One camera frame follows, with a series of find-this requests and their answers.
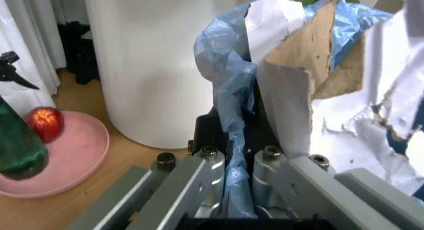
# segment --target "red apple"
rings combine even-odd
[[[61,112],[53,107],[37,107],[25,116],[25,121],[44,143],[52,142],[64,128]]]

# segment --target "white curtain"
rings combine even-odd
[[[20,115],[37,106],[55,106],[51,95],[60,85],[55,68],[65,55],[50,0],[0,0],[0,53],[15,51],[16,71],[40,88],[0,83],[0,95]]]

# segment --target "blue plastic bag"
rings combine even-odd
[[[312,19],[315,13],[329,1],[319,0],[315,4],[305,7],[306,19],[308,21]],[[384,11],[340,0],[336,6],[333,25],[331,70],[333,71],[337,64],[345,58],[364,30],[377,23],[386,21],[392,16],[392,14]]]
[[[255,218],[246,171],[241,108],[251,110],[256,65],[250,60],[244,15],[248,4],[217,17],[196,39],[196,65],[213,83],[213,102],[222,128],[233,142],[226,170],[223,211],[229,218]]]

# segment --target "brown cardboard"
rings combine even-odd
[[[288,158],[307,155],[312,130],[310,102],[330,72],[332,27],[337,1],[264,58],[270,80],[276,135]]]
[[[362,89],[365,38],[351,49],[327,80],[319,87],[313,99],[326,99]]]
[[[333,0],[298,32],[265,56],[265,62],[299,67],[311,74],[311,91],[321,86],[330,72],[331,38],[337,1]]]

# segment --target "green bottle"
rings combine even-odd
[[[40,173],[48,163],[41,138],[0,96],[0,173],[27,179]]]

